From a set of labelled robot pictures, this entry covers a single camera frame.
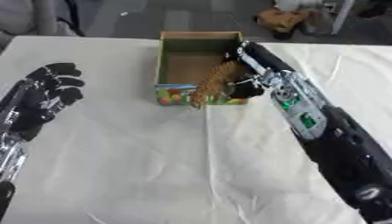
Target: robotic hand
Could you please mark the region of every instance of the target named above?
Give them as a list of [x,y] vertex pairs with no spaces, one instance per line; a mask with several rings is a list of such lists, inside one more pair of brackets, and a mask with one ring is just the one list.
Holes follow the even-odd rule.
[[27,157],[25,145],[64,107],[83,98],[75,64],[42,66],[20,80],[0,101],[0,220],[15,192],[13,184]]
[[266,48],[242,42],[232,58],[254,72],[230,83],[233,98],[270,96],[309,158],[367,223],[392,223],[392,160],[342,108]]

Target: gray floor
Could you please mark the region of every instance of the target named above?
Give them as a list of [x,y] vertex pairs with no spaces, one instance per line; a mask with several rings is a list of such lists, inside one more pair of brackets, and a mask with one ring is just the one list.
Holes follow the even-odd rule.
[[[76,0],[88,36],[158,39],[161,31],[240,31],[248,39],[276,41],[251,16],[272,0]],[[341,34],[305,36],[290,42],[392,45],[391,16],[349,19]]]

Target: colorful box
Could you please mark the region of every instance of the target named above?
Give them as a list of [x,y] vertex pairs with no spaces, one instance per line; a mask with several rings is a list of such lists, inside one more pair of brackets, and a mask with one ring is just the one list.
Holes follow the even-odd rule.
[[[158,102],[165,106],[189,105],[196,84],[221,64],[224,54],[241,40],[239,32],[163,32],[155,84]],[[225,96],[206,99],[210,105],[247,102]]]

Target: white tablecloth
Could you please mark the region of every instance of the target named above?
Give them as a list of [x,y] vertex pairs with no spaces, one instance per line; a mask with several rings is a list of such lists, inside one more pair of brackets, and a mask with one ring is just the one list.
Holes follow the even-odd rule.
[[[266,46],[392,149],[392,48]],[[162,107],[155,40],[17,38],[0,94],[71,61],[86,98],[30,145],[6,224],[357,224],[265,95],[247,106]]]

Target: chair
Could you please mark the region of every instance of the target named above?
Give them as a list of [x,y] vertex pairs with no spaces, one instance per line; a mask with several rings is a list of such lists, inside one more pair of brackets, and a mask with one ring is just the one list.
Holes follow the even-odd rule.
[[64,0],[70,21],[57,18],[55,0],[0,1],[0,50],[19,35],[84,36],[74,0]]

